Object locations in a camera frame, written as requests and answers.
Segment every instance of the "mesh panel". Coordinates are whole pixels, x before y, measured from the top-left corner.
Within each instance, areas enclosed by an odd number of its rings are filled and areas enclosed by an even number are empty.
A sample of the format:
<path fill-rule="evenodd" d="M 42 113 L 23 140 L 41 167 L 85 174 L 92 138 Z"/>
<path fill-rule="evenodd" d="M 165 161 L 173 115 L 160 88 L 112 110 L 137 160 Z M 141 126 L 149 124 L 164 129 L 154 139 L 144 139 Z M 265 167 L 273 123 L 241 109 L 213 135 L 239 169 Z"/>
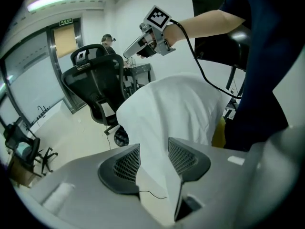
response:
<path fill-rule="evenodd" d="M 137 148 L 128 155 L 117 160 L 113 166 L 113 170 L 118 177 L 135 183 L 135 178 L 140 165 L 140 150 Z"/>
<path fill-rule="evenodd" d="M 171 141 L 168 144 L 168 157 L 178 175 L 198 163 L 195 155 Z"/>

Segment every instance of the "white cloth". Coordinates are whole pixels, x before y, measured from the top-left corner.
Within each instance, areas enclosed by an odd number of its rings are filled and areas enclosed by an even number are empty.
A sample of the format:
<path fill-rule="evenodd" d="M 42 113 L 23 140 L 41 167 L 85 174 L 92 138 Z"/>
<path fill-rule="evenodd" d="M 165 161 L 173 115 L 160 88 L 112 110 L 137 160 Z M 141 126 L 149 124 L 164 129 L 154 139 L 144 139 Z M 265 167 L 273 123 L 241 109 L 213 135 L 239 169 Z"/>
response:
<path fill-rule="evenodd" d="M 129 143 L 140 144 L 141 166 L 169 191 L 179 178 L 164 173 L 169 169 L 174 172 L 168 159 L 168 138 L 210 145 L 230 99 L 202 76 L 181 73 L 139 89 L 118 109 L 117 119 L 127 132 Z"/>

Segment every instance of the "white floor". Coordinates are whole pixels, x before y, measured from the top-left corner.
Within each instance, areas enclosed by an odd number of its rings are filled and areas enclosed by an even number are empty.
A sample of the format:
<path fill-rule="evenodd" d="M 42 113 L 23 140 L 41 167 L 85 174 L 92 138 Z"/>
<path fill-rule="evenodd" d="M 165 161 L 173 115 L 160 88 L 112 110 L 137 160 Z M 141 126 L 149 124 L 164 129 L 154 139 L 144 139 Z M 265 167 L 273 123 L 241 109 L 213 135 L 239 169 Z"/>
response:
<path fill-rule="evenodd" d="M 54 159 L 50 160 L 50 169 L 55 171 L 74 159 L 104 152 L 110 148 L 119 148 L 113 139 L 119 126 L 112 129 L 107 137 L 104 134 L 107 127 L 92 120 L 88 106 L 75 113 L 72 121 L 74 128 L 69 132 L 69 135 L 59 138 L 61 141 L 52 146 L 53 152 L 57 152 L 58 156 L 54 156 Z M 35 172 L 41 173 L 39 164 L 35 166 Z M 136 183 L 140 191 L 159 191 L 155 196 L 159 198 L 166 196 L 162 188 L 156 187 L 158 185 L 141 168 L 138 171 Z M 140 192 L 140 198 L 143 207 L 162 225 L 169 226 L 174 223 L 167 198 L 158 199 L 149 192 Z"/>

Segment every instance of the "glass door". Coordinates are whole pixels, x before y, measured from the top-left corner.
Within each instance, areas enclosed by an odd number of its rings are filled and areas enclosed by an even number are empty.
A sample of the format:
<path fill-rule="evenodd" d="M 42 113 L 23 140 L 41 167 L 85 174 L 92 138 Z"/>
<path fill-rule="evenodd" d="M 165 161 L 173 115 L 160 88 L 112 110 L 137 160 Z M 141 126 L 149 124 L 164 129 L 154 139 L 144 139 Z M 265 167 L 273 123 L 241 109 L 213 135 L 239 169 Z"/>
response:
<path fill-rule="evenodd" d="M 61 75 L 68 69 L 73 67 L 70 56 L 77 48 L 83 46 L 81 39 L 81 25 L 80 20 L 73 20 L 73 23 L 54 26 L 50 31 L 51 54 L 55 66 L 55 72 L 58 79 L 61 80 Z M 65 88 L 65 94 L 71 103 L 71 110 L 74 112 L 85 106 L 85 102 L 77 95 Z"/>

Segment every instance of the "table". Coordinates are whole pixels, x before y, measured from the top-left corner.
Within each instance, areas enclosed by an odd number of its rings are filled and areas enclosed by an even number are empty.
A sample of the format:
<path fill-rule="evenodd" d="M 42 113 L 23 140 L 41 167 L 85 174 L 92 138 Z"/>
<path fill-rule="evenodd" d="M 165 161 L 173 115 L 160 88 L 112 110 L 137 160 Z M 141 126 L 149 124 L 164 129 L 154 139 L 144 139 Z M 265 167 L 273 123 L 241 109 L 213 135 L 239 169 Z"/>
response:
<path fill-rule="evenodd" d="M 142 73 L 147 72 L 147 77 L 148 77 L 148 83 L 151 82 L 151 64 L 146 63 L 146 64 L 135 64 L 131 65 L 128 68 L 124 68 L 124 75 L 125 76 L 131 76 L 133 80 L 133 87 L 134 90 L 137 91 L 137 83 L 136 83 L 136 76 Z"/>

